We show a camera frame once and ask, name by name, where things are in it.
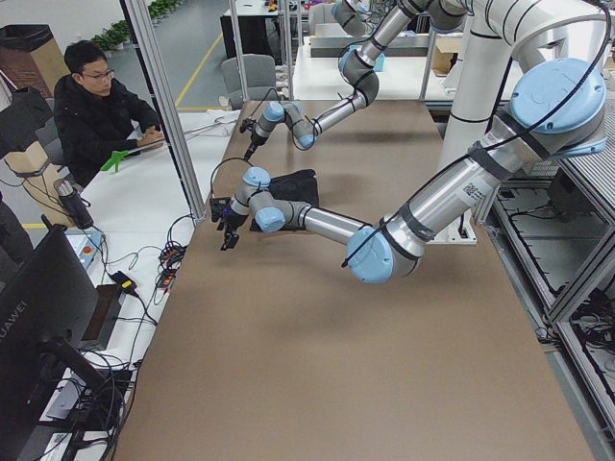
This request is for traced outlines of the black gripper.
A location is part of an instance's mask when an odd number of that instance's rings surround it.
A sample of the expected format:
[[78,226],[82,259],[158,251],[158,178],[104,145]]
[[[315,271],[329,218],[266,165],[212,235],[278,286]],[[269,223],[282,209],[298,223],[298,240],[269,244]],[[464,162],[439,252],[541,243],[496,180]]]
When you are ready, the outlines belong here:
[[233,210],[225,210],[221,218],[221,226],[224,229],[223,243],[221,251],[232,250],[239,240],[236,230],[241,228],[246,222],[246,216],[238,214]]
[[262,146],[264,143],[265,143],[264,137],[256,133],[253,133],[251,135],[251,145],[247,148],[243,158],[245,160],[249,160],[252,154],[255,152],[255,146]]

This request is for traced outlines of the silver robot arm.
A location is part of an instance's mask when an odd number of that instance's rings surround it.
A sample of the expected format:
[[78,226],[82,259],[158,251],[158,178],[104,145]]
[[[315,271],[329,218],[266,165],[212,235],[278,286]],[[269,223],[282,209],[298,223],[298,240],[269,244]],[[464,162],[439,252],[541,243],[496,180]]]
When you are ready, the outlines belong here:
[[459,1],[398,1],[380,24],[373,26],[354,2],[335,2],[333,18],[347,34],[359,39],[357,46],[347,46],[338,60],[340,76],[350,85],[352,93],[313,119],[304,116],[297,101],[269,103],[259,119],[246,118],[242,122],[240,130],[251,132],[251,143],[244,158],[248,160],[281,124],[288,127],[298,148],[307,150],[324,131],[372,104],[380,89],[375,72],[377,58],[410,20],[421,13],[429,16],[433,30],[446,33],[461,24],[467,9]]
[[441,169],[391,215],[374,225],[270,192],[269,173],[252,166],[233,196],[210,202],[224,249],[248,217],[261,231],[305,230],[345,245],[344,265],[357,279],[383,283],[412,273],[426,245],[523,165],[593,155],[606,145],[606,89],[594,65],[572,58],[543,62],[518,81],[490,131]]

